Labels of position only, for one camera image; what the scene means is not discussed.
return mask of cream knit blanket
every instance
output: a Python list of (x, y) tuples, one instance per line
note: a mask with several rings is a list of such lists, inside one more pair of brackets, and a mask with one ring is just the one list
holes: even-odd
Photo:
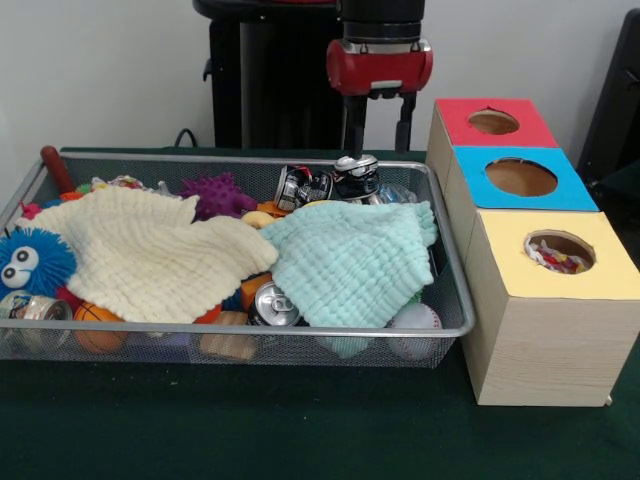
[(59, 233), (76, 254), (68, 288), (130, 322), (192, 323), (277, 260), (231, 217), (191, 223), (198, 197), (111, 187), (18, 225)]

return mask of red box lid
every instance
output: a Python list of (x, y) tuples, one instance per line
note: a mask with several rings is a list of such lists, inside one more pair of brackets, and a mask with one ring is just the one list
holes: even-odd
[(441, 98), (436, 105), (453, 146), (558, 147), (531, 100)]

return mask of blue box lid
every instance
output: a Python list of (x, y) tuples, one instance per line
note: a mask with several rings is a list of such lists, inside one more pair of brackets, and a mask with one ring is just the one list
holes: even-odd
[(599, 211), (559, 148), (455, 147), (480, 208)]

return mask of blue fuzzy toy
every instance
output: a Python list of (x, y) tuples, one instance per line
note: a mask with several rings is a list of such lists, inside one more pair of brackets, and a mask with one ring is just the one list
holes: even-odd
[(55, 297), (76, 266), (60, 235), (40, 228), (16, 230), (0, 239), (0, 300), (12, 290)]

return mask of orange basketball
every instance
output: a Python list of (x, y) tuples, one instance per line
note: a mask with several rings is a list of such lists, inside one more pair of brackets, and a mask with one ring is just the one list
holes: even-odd
[[(122, 322), (109, 310), (84, 302), (76, 310), (73, 319), (77, 322)], [(91, 353), (106, 354), (119, 350), (127, 339), (128, 332), (91, 332), (76, 330), (76, 339), (82, 347)]]

